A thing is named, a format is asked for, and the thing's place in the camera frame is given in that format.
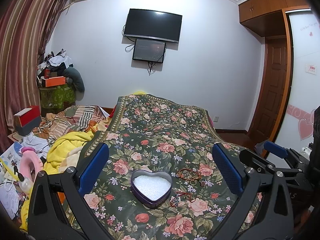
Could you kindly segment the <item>purple heart-shaped tin box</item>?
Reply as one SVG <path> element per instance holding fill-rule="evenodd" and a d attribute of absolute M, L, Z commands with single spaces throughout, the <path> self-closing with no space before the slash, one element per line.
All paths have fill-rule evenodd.
<path fill-rule="evenodd" d="M 170 196 L 171 176 L 163 171 L 149 172 L 137 170 L 131 176 L 131 191 L 146 207 L 155 209 Z"/>

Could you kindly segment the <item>white sliding wardrobe door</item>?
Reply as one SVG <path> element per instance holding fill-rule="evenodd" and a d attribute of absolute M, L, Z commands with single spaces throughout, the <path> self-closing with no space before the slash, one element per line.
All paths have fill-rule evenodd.
<path fill-rule="evenodd" d="M 292 10 L 289 19 L 293 72 L 289 102 L 276 144 L 309 159 L 314 111 L 319 107 L 319 21 L 311 10 Z"/>

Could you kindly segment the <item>brown wooden door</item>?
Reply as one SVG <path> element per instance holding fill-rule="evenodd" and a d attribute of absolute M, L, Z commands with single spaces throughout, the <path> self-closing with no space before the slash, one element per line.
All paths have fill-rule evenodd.
<path fill-rule="evenodd" d="M 286 38 L 267 38 L 263 79 L 248 132 L 248 136 L 254 142 L 265 141 L 272 134 L 283 98 L 286 70 Z"/>

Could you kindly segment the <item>yellow blanket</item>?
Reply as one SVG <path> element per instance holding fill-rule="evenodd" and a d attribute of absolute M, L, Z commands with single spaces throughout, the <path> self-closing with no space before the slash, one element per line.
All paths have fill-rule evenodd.
<path fill-rule="evenodd" d="M 72 150 L 84 146 L 94 137 L 93 132 L 69 132 L 59 137 L 47 153 L 43 170 L 47 174 L 58 174 L 62 162 Z"/>

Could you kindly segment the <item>striped patchwork quilt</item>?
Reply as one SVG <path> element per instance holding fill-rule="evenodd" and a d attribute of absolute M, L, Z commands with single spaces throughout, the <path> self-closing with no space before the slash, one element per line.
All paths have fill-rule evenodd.
<path fill-rule="evenodd" d="M 57 114 L 47 113 L 32 132 L 52 145 L 69 132 L 106 130 L 111 122 L 110 113 L 100 106 L 71 106 Z"/>

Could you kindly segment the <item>pink plush toy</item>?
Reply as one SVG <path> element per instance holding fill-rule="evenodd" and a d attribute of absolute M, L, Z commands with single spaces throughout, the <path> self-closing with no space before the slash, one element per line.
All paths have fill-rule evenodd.
<path fill-rule="evenodd" d="M 21 149 L 22 157 L 19 172 L 31 181 L 43 170 L 43 162 L 32 147 Z"/>

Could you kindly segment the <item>dark floral bedspread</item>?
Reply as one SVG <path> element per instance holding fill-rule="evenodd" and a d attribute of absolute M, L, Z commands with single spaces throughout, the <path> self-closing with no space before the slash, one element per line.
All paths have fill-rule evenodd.
<path fill-rule="evenodd" d="M 206 110 L 152 95 L 118 99 L 106 131 L 93 133 L 80 154 L 105 143 L 109 159 L 86 202 L 113 239 L 208 239 L 236 196 L 212 157 L 221 142 Z M 171 194 L 150 209 L 133 195 L 133 172 L 167 172 Z"/>

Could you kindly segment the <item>green patterned storage box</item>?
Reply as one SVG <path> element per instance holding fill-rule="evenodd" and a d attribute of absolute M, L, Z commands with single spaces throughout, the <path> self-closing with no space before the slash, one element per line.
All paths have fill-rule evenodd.
<path fill-rule="evenodd" d="M 40 88 L 41 115 L 57 114 L 60 111 L 75 105 L 75 89 L 72 85 Z"/>

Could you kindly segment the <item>red and grey box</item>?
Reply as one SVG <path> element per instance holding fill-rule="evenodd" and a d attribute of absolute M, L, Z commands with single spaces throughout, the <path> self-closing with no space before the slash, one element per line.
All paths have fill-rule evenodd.
<path fill-rule="evenodd" d="M 14 115 L 14 125 L 16 132 L 21 136 L 28 135 L 42 121 L 40 107 L 29 106 Z"/>

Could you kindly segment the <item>orange shoe box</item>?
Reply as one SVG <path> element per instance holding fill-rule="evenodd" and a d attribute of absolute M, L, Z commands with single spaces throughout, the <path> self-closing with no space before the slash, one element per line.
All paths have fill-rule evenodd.
<path fill-rule="evenodd" d="M 64 76 L 50 77 L 50 78 L 41 80 L 41 86 L 46 88 L 64 85 L 65 83 L 66 83 L 66 78 Z"/>

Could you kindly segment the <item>pile of clothes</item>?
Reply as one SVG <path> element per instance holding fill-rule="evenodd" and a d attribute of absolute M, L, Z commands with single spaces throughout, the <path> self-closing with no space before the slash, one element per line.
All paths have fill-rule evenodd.
<path fill-rule="evenodd" d="M 72 59 L 67 55 L 67 51 L 61 49 L 57 55 L 53 53 L 48 54 L 44 61 L 37 66 L 37 77 L 44 76 L 45 70 L 48 69 L 50 73 L 56 72 L 57 76 L 63 76 L 64 70 L 73 67 Z"/>

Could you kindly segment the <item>wooden wardrobe cabinet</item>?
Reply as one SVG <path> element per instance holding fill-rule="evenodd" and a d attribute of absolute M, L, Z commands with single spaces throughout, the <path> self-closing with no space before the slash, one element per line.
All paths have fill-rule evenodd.
<path fill-rule="evenodd" d="M 306 0 L 247 0 L 239 5 L 239 21 L 261 37 L 285 35 L 283 10 L 308 6 Z"/>

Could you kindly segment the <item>striped maroon curtain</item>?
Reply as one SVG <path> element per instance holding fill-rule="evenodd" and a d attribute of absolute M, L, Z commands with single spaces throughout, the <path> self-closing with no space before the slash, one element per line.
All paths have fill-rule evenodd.
<path fill-rule="evenodd" d="M 1 151 L 9 146 L 14 114 L 39 105 L 36 69 L 68 0 L 1 3 Z"/>

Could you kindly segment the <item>small dark wall monitor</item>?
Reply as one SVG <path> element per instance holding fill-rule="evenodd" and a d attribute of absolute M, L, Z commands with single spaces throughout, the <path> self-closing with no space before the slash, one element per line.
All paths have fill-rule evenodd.
<path fill-rule="evenodd" d="M 165 50 L 165 42 L 138 38 L 135 41 L 132 59 L 151 63 L 163 63 Z"/>

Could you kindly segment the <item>black wall television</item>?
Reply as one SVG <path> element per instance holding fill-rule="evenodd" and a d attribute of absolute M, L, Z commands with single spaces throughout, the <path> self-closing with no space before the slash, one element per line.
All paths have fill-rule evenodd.
<path fill-rule="evenodd" d="M 147 9 L 130 9 L 124 26 L 124 36 L 150 38 L 178 43 L 182 15 Z"/>

